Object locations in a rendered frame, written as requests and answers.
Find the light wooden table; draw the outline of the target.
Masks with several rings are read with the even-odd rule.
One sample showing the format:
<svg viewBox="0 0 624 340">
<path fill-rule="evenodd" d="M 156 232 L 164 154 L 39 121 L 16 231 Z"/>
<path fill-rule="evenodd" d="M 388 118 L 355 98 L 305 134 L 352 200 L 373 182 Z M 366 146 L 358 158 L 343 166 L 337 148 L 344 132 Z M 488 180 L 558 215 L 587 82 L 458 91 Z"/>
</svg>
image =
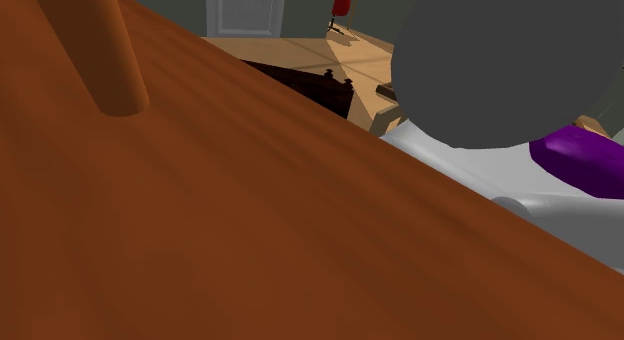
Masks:
<svg viewBox="0 0 624 340">
<path fill-rule="evenodd" d="M 372 120 L 369 132 L 380 137 L 388 131 L 391 124 L 398 126 L 407 120 L 407 116 L 396 102 L 396 95 L 391 82 L 378 85 L 376 93 L 395 102 L 393 105 L 378 111 Z"/>
</svg>

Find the dark wooden cabinet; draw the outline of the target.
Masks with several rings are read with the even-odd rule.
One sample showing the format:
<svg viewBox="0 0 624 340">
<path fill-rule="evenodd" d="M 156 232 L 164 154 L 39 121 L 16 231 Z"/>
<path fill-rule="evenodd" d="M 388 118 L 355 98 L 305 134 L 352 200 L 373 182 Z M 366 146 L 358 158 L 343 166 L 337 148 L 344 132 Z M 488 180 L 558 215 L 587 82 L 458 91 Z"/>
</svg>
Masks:
<svg viewBox="0 0 624 340">
<path fill-rule="evenodd" d="M 354 96 L 351 79 L 337 80 L 332 69 L 327 69 L 323 75 L 320 75 L 249 60 L 245 60 L 245 63 L 338 116 L 348 118 Z"/>
</svg>

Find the purple pillow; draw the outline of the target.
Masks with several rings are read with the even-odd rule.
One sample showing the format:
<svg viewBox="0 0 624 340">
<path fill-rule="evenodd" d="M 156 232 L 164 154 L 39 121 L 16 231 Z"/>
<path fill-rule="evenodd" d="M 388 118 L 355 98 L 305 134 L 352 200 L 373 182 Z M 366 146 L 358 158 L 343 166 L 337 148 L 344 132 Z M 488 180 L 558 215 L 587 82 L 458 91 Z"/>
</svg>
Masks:
<svg viewBox="0 0 624 340">
<path fill-rule="evenodd" d="M 561 181 L 596 198 L 624 200 L 624 146 L 567 125 L 529 143 L 532 160 Z"/>
</svg>

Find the white panel door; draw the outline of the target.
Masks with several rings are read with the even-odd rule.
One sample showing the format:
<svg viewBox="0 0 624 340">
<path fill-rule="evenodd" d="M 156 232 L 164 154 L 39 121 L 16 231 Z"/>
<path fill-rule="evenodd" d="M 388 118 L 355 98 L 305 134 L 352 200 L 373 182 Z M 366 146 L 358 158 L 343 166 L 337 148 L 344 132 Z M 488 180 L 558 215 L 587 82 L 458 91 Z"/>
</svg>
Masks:
<svg viewBox="0 0 624 340">
<path fill-rule="evenodd" d="M 209 38 L 279 38 L 285 0 L 206 0 Z"/>
</svg>

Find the brown wooden bed white mattress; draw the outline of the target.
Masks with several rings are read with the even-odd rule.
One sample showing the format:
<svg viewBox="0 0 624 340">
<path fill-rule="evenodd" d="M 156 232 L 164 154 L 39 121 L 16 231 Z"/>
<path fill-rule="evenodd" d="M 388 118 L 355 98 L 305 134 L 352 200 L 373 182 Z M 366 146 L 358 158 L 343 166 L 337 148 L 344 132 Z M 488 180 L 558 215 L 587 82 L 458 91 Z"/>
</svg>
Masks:
<svg viewBox="0 0 624 340">
<path fill-rule="evenodd" d="M 0 0 L 0 340 L 624 340 L 624 275 L 119 6 L 126 118 Z"/>
</svg>

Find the red chair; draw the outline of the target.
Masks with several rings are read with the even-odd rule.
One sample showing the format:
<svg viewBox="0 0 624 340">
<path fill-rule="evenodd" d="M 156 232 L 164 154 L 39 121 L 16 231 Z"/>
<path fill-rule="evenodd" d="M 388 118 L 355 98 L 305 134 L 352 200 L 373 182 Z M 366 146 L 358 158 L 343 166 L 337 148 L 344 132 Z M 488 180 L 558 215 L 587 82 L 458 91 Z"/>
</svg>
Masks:
<svg viewBox="0 0 624 340">
<path fill-rule="evenodd" d="M 334 0 L 331 10 L 331 20 L 327 27 L 327 31 L 335 31 L 339 34 L 344 34 L 342 30 L 335 26 L 337 17 L 347 16 L 351 10 L 352 0 Z"/>
</svg>

